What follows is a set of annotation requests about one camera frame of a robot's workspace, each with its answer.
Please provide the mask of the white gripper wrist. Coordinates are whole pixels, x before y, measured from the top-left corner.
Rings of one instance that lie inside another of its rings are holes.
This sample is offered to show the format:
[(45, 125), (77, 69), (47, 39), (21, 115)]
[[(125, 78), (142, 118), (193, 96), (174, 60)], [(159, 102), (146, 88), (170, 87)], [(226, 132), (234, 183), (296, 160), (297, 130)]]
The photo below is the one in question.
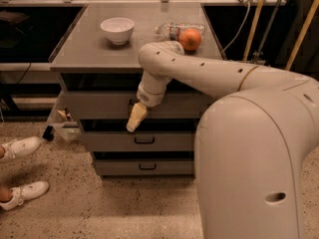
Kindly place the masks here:
[(129, 132), (134, 132), (146, 118), (148, 115), (147, 108), (153, 108), (161, 103), (166, 92), (166, 86), (170, 81), (171, 77), (154, 75), (147, 71), (143, 72), (137, 91), (139, 103), (134, 104), (127, 123)]

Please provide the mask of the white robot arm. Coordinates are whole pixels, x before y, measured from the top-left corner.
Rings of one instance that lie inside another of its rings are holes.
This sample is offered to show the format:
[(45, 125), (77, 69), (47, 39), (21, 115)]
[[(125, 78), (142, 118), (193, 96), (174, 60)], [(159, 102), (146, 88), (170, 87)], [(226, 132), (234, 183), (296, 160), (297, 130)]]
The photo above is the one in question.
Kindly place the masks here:
[(304, 239), (301, 173), (319, 145), (319, 82), (270, 67), (188, 56), (176, 41), (143, 45), (128, 130), (170, 80), (214, 99), (196, 129), (194, 170), (204, 239)]

